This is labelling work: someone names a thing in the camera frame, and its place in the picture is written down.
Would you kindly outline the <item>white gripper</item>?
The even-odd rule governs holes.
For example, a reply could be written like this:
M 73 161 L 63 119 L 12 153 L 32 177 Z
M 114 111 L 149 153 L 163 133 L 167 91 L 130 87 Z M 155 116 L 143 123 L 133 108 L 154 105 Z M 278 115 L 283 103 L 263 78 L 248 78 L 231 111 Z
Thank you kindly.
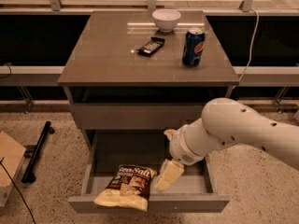
M 178 130 L 168 129 L 164 135 L 169 140 L 169 153 L 173 160 L 165 159 L 159 174 L 153 180 L 153 188 L 157 192 L 168 190 L 184 172 L 184 165 L 194 165 L 204 157 L 195 154 L 187 145 L 185 140 L 184 125 Z

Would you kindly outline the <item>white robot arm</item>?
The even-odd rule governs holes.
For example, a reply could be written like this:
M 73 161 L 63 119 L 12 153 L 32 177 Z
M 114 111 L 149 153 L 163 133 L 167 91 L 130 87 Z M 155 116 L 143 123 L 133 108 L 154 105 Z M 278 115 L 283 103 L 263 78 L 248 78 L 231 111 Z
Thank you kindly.
M 299 127 L 260 115 L 229 98 L 216 98 L 202 109 L 201 118 L 164 132 L 171 160 L 163 162 L 154 188 L 168 190 L 193 165 L 218 150 L 245 144 L 264 150 L 299 170 Z

